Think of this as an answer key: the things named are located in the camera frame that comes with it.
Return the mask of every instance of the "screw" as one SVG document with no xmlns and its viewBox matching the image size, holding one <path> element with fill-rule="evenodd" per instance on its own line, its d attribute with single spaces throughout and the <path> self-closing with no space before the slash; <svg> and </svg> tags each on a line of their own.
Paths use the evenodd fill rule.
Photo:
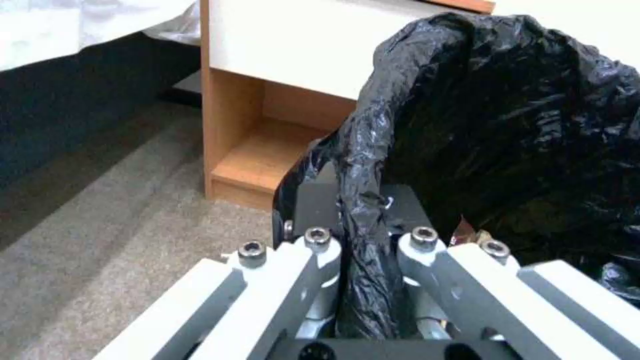
<svg viewBox="0 0 640 360">
<path fill-rule="evenodd" d="M 284 232 L 284 240 L 291 240 L 293 238 L 293 220 L 285 221 L 282 231 Z"/>
<path fill-rule="evenodd" d="M 500 264 L 506 265 L 511 251 L 509 247 L 502 241 L 495 239 L 485 240 L 480 243 L 480 249 L 489 254 L 493 259 L 496 259 Z"/>
<path fill-rule="evenodd" d="M 267 252 L 259 241 L 248 241 L 238 249 L 240 265 L 248 268 L 258 268 L 267 261 Z"/>
<path fill-rule="evenodd" d="M 421 251 L 433 251 L 438 243 L 438 233 L 428 226 L 417 226 L 411 231 L 411 244 Z"/>
<path fill-rule="evenodd" d="M 324 252 L 329 247 L 331 234 L 325 227 L 309 227 L 305 231 L 305 245 L 314 252 Z"/>
</svg>

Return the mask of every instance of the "wooden shelf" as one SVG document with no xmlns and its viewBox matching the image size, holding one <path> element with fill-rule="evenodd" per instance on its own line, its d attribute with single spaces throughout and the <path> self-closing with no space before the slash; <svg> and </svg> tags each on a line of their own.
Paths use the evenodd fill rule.
<svg viewBox="0 0 640 360">
<path fill-rule="evenodd" d="M 271 209 L 273 193 L 283 176 L 312 140 L 327 133 L 264 118 L 212 171 L 214 196 L 253 208 Z"/>
</svg>

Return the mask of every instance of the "black plastic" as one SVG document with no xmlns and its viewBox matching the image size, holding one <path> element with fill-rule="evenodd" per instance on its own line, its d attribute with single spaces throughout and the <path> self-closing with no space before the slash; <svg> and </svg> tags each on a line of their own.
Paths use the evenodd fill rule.
<svg viewBox="0 0 640 360">
<path fill-rule="evenodd" d="M 274 241 L 298 185 L 332 161 L 348 266 L 336 336 L 349 338 L 415 330 L 382 183 L 410 185 L 443 240 L 464 215 L 523 264 L 640 258 L 639 89 L 632 67 L 528 16 L 412 22 L 376 49 L 356 110 L 277 189 Z"/>
</svg>

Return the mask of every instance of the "white bedsheet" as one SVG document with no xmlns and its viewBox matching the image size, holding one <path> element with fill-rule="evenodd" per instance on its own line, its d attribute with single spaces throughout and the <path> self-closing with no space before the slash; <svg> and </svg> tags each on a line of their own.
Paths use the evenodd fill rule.
<svg viewBox="0 0 640 360">
<path fill-rule="evenodd" d="M 195 0 L 0 0 L 0 71 L 144 29 L 199 44 L 199 22 Z"/>
</svg>

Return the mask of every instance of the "round hole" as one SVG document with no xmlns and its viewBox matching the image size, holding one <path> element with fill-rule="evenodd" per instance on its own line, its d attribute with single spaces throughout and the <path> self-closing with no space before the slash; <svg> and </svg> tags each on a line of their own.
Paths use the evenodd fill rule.
<svg viewBox="0 0 640 360">
<path fill-rule="evenodd" d="M 335 352 L 329 345 L 314 341 L 300 350 L 298 360 L 335 360 Z"/>
<path fill-rule="evenodd" d="M 260 250 L 260 244 L 257 241 L 250 241 L 244 245 L 245 251 L 258 251 Z"/>
<path fill-rule="evenodd" d="M 494 251 L 503 251 L 502 245 L 494 241 L 488 241 L 486 246 Z"/>
<path fill-rule="evenodd" d="M 456 300 L 460 300 L 460 298 L 462 297 L 462 287 L 459 285 L 452 286 L 451 296 L 453 296 L 453 298 Z"/>
<path fill-rule="evenodd" d="M 424 236 L 425 238 L 433 237 L 433 231 L 425 228 L 418 229 L 418 235 Z"/>
<path fill-rule="evenodd" d="M 324 236 L 324 231 L 319 230 L 319 229 L 315 229 L 315 230 L 311 231 L 310 235 L 314 239 L 320 239 L 320 238 L 322 238 Z"/>
</svg>

